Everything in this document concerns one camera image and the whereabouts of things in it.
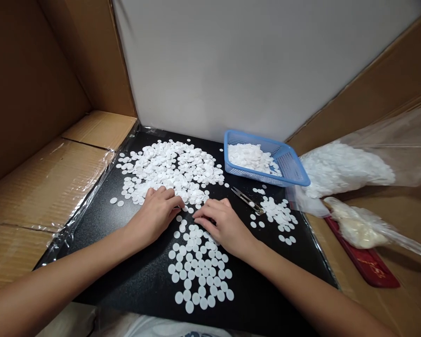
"white wall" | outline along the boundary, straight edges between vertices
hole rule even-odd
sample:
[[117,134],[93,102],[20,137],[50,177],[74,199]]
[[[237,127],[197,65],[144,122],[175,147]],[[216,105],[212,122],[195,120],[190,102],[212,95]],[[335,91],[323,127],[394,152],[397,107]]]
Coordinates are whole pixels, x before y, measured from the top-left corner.
[[421,14],[421,0],[115,0],[140,121],[283,141]]

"red tray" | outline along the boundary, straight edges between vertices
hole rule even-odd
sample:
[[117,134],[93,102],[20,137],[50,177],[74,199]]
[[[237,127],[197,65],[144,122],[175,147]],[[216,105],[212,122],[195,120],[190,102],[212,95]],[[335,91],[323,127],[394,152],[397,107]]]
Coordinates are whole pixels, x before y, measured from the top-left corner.
[[338,223],[331,217],[324,218],[335,237],[345,249],[351,261],[356,266],[365,281],[377,288],[399,288],[399,281],[387,268],[374,249],[357,249],[343,239]]

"scissors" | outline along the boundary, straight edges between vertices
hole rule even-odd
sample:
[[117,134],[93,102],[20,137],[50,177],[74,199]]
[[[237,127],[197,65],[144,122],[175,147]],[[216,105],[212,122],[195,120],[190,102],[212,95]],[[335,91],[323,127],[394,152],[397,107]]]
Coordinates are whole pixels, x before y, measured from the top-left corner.
[[259,213],[259,214],[264,214],[265,211],[259,207],[259,205],[257,205],[254,201],[252,201],[250,198],[248,198],[245,194],[243,194],[242,192],[240,192],[238,189],[236,189],[235,187],[231,187],[231,190],[243,201],[245,201],[252,209],[254,209],[255,212]]

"finger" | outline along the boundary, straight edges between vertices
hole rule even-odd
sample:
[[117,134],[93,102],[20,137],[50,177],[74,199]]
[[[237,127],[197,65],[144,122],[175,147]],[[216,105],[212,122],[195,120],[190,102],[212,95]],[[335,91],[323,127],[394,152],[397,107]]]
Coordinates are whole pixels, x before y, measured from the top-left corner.
[[176,206],[179,206],[180,208],[184,208],[186,206],[180,196],[170,198],[169,200],[167,200],[167,203],[170,208],[174,208]]
[[150,187],[146,192],[145,199],[151,197],[154,194],[154,188]]
[[221,200],[220,200],[220,202],[221,202],[223,205],[225,205],[225,206],[228,206],[228,207],[232,208],[231,203],[229,202],[228,198],[221,199]]
[[166,190],[165,186],[161,186],[161,187],[159,187],[159,188],[158,188],[158,190],[156,191],[156,194],[161,194],[161,193],[165,192],[165,190]]
[[218,231],[218,228],[215,227],[209,220],[205,218],[197,218],[195,219],[195,222],[203,226],[204,229],[207,230],[213,238],[218,240],[220,232]]
[[202,218],[203,216],[206,216],[208,218],[212,218],[214,220],[217,220],[220,213],[221,213],[221,211],[216,209],[216,208],[209,207],[209,206],[203,206],[198,211],[196,211],[192,215],[192,217],[194,219],[198,219],[198,218]]
[[170,212],[169,216],[168,216],[168,223],[172,222],[174,218],[176,218],[176,216],[178,215],[178,213],[181,211],[180,208],[174,208],[172,209],[172,211]]
[[165,200],[168,200],[170,198],[173,198],[174,197],[174,189],[168,189],[168,190],[162,192],[162,197]]
[[219,200],[216,200],[216,199],[208,199],[204,205],[209,206],[209,207],[214,207],[214,208],[217,208],[219,210],[225,209],[225,205],[222,204]]

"table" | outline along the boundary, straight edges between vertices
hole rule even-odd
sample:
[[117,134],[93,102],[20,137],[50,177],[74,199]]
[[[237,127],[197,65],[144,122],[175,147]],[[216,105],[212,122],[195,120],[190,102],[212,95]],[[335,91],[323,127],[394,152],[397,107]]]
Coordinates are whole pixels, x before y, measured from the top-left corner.
[[[191,139],[189,143],[210,153],[217,159],[215,164],[222,164],[224,167],[224,153],[219,150],[223,148],[221,143],[161,130],[144,130],[137,132],[135,137],[128,142],[125,148],[126,153],[138,152],[158,139],[162,141],[173,139],[181,142]],[[112,164],[109,174],[78,222],[69,247],[64,247],[57,258],[97,242],[124,226],[140,209],[141,206],[134,205],[131,199],[126,200],[121,195],[125,176],[122,175],[120,169],[115,168],[115,164],[116,162]],[[262,195],[253,192],[254,187],[261,188],[262,183],[260,182],[225,172],[225,183],[237,187],[257,203],[262,201]],[[298,220],[298,225],[290,234],[296,238],[297,242],[288,246],[278,239],[281,232],[278,231],[275,222],[267,221],[266,215],[258,217],[258,220],[262,220],[266,224],[265,228],[259,226],[251,228],[249,225],[252,221],[249,218],[252,213],[251,209],[230,188],[216,184],[208,185],[206,189],[210,191],[211,198],[228,198],[241,220],[247,224],[257,239],[313,275],[336,286],[336,281],[321,251],[315,244],[311,229],[300,212],[292,210],[292,214]],[[265,192],[266,196],[273,197],[276,203],[286,197],[285,189],[277,186],[267,185]],[[124,200],[125,205],[123,207],[112,205],[109,202],[112,197]],[[193,223],[191,214],[181,212],[180,215],[189,223]],[[287,331],[307,334],[307,336],[316,335],[301,314],[272,284],[250,266],[231,255],[226,266],[232,270],[233,277],[227,280],[227,283],[234,291],[234,300],[225,300],[224,302],[217,300],[214,308],[206,310],[195,306],[193,313],[187,314],[185,303],[178,305],[174,300],[175,293],[184,290],[182,281],[174,284],[171,275],[167,272],[168,266],[172,263],[172,260],[168,258],[168,253],[172,249],[172,245],[181,240],[181,238],[173,237],[178,226],[179,223],[173,220],[154,244],[101,277],[80,294],[75,301],[177,321],[247,331],[264,336],[284,335]],[[195,279],[191,288],[192,293],[196,292],[198,287],[198,281]]]

